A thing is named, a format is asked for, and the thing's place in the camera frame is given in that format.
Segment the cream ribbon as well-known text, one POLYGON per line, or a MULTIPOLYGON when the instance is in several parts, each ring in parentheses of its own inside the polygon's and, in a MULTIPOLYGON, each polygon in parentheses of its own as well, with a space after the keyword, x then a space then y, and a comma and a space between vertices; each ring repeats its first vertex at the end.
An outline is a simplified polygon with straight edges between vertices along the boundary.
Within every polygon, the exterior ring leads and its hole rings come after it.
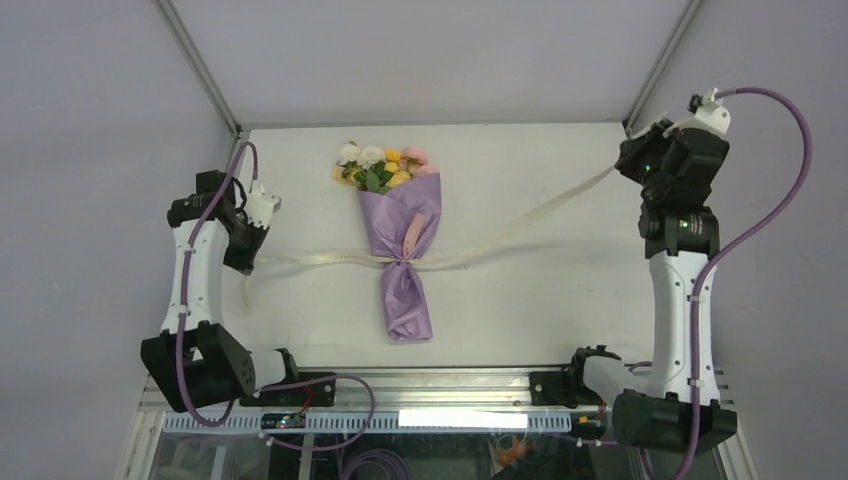
POLYGON ((260 177, 283 205, 255 272, 228 275, 242 316, 376 313, 386 262, 370 251, 357 191, 331 177, 349 141, 421 147, 442 214, 415 262, 435 318, 499 305, 648 315, 653 293, 637 233, 638 186, 614 164, 617 122, 258 129, 260 177))

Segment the pink purple wrapping paper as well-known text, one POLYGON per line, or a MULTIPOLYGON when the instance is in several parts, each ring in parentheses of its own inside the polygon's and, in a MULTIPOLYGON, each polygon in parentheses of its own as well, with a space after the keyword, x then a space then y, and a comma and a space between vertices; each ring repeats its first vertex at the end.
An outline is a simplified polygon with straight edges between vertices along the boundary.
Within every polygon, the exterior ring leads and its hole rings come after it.
POLYGON ((441 176, 415 177, 385 194, 361 191, 358 200, 370 253, 386 260, 380 298, 388 337, 398 343, 431 340, 425 290, 413 262, 422 259, 438 231, 441 176))

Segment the pink fake flower stem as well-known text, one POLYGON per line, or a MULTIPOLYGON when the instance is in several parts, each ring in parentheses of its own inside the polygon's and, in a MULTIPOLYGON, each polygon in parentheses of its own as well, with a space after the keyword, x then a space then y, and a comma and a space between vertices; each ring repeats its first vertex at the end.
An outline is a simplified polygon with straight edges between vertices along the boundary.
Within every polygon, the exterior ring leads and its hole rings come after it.
POLYGON ((410 146, 401 151, 400 167, 413 178, 438 174, 438 168, 432 164, 425 150, 420 146, 410 146))

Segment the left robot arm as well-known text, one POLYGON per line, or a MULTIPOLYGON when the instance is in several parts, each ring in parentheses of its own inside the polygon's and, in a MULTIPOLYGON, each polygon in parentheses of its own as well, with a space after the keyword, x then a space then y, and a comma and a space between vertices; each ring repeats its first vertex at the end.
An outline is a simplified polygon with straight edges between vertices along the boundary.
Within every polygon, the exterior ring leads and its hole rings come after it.
POLYGON ((167 212, 176 247, 172 293, 159 334, 141 343, 142 363, 179 413, 261 389, 275 405, 288 406, 301 392, 292 354, 247 349, 225 328, 222 309, 225 269, 253 273, 280 200, 220 170, 197 174, 195 185, 167 212))

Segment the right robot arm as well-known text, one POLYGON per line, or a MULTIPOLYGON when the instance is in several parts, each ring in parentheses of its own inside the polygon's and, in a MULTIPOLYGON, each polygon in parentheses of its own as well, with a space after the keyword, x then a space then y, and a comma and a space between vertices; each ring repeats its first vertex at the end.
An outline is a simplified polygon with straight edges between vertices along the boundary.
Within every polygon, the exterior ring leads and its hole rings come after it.
POLYGON ((638 230, 654 294, 654 353, 640 376, 605 346, 578 349, 564 379, 566 396, 612 409, 621 445, 700 455, 737 432, 720 404, 711 348, 711 286, 706 267, 720 250, 720 227, 707 206, 729 144, 704 127, 668 119, 624 141, 615 168, 641 187, 638 230))

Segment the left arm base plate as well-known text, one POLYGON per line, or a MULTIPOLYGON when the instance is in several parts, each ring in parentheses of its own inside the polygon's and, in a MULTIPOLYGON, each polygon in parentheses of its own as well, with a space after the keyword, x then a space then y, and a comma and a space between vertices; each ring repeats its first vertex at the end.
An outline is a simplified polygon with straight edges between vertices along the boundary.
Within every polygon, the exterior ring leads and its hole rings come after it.
POLYGON ((335 403, 335 380, 287 390, 263 390, 258 397, 238 400, 242 407, 300 408, 309 401, 310 407, 332 407, 335 403))

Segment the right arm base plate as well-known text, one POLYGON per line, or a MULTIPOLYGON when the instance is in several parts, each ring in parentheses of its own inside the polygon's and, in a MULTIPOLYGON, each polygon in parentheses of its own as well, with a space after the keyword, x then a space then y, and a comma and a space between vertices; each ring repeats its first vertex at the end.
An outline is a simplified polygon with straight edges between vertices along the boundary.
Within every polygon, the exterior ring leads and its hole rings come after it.
POLYGON ((533 406, 601 406, 601 397, 577 379, 577 365, 562 365, 557 370, 535 370, 528 373, 529 393, 533 406))

